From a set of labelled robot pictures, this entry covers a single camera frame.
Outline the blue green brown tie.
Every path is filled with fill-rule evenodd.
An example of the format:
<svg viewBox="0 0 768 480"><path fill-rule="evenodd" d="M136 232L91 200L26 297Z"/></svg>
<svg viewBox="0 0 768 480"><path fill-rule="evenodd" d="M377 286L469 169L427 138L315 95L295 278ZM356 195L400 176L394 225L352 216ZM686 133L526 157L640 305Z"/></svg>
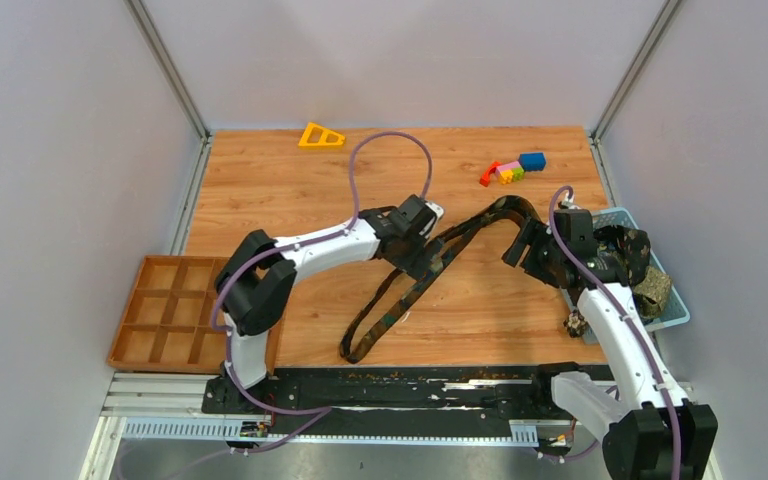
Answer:
<svg viewBox="0 0 768 480"><path fill-rule="evenodd" d="M530 201L521 196L504 195L475 215L443 230L424 247L423 253L428 260L421 264L415 282L382 314L359 341L355 341L358 327L390 290L393 283L404 277L406 273L395 268L385 277L367 304L348 324L338 344L339 356L350 364L357 364L363 360L397 321L410 312L413 305L442 276L477 234L502 220L508 220L518 227L515 239L502 255L503 262L510 266L515 266L526 255L526 251L537 237L548 229L548 225L541 221Z"/></svg>

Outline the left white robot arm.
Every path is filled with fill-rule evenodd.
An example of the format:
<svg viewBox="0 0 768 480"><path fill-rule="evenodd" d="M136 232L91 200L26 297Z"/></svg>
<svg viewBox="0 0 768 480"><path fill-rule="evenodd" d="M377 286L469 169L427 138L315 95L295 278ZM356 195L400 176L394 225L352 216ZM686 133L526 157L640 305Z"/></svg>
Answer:
<svg viewBox="0 0 768 480"><path fill-rule="evenodd" d="M266 400L267 343L301 281L344 264L384 259L415 273L443 208L412 196L398 207L365 209L332 227L305 235L249 233L216 276L213 323L227 337L228 400L243 413Z"/></svg>

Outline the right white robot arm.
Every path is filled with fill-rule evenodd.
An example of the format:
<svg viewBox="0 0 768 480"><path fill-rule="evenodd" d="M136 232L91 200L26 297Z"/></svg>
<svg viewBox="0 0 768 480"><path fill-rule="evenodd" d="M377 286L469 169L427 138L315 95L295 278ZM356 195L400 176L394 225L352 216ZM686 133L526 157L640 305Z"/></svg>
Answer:
<svg viewBox="0 0 768 480"><path fill-rule="evenodd" d="M535 411L574 416L599 442L614 479L702 478L718 421L674 380L644 328L650 314L634 290L657 276L647 233L595 227L584 209L557 210L548 224L526 215L503 259L572 295L619 393L612 397L584 372L564 367L532 388Z"/></svg>

